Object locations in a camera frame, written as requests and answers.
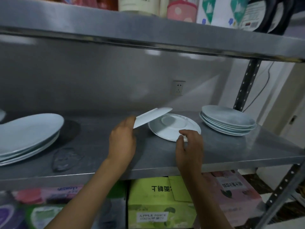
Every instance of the wall socket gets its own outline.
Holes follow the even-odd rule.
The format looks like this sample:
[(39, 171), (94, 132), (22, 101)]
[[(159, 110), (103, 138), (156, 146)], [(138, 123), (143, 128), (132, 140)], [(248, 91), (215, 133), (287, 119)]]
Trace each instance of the wall socket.
[(172, 86), (170, 89), (170, 94), (172, 96), (182, 96), (182, 90), (183, 90), (183, 85), (185, 84), (185, 81), (173, 81)]

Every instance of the green packaging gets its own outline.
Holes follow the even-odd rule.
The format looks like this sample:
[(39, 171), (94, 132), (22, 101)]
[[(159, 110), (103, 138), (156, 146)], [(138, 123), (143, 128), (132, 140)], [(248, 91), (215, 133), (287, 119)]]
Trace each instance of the green packaging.
[(196, 211), (181, 176), (133, 180), (128, 228), (191, 228)]

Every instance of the stainless steel shelf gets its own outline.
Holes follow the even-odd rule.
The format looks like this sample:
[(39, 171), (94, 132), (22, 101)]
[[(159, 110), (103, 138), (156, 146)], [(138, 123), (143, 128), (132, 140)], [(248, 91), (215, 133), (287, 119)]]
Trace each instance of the stainless steel shelf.
[[(203, 172), (295, 164), (305, 160), (303, 149), (260, 126), (246, 136), (227, 136), (207, 127), (200, 119), (199, 112), (177, 113), (193, 119), (201, 127), (205, 148)], [(65, 117), (60, 137), (50, 148), (23, 162), (0, 167), (0, 189), (86, 183), (108, 154), (108, 138), (112, 128), (127, 115)], [(122, 179), (179, 175), (174, 142), (154, 135), (147, 125), (137, 128), (136, 135), (136, 154)], [(67, 148), (82, 159), (67, 171), (55, 172), (52, 169), (54, 154)]]
[(36, 0), (0, 0), (0, 33), (214, 56), (305, 61), (305, 40)]

